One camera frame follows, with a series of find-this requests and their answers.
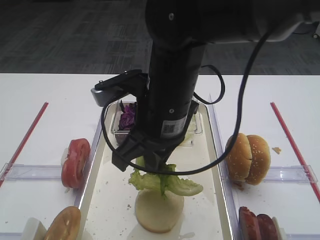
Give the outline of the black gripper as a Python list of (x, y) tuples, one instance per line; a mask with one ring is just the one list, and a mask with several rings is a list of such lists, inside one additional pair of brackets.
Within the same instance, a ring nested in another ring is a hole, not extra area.
[(111, 162), (122, 172), (128, 166), (143, 169), (137, 163), (132, 163), (132, 160), (143, 156), (144, 172), (168, 175), (172, 170), (167, 170), (167, 160), (184, 139), (184, 134), (174, 138), (154, 138), (140, 129), (132, 129), (112, 151)]

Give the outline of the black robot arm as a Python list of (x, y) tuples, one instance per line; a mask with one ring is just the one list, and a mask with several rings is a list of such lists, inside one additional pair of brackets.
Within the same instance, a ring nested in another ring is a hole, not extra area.
[(112, 163), (124, 171), (144, 156), (152, 162), (147, 172), (162, 174), (198, 108), (193, 97), (207, 44), (255, 42), (239, 89), (235, 128), (226, 149), (230, 152), (240, 129), (248, 76), (261, 47), (319, 18), (317, 0), (149, 0), (145, 22), (153, 43), (148, 77), (124, 73), (113, 84), (117, 99), (136, 97), (137, 112), (130, 133), (112, 148)]

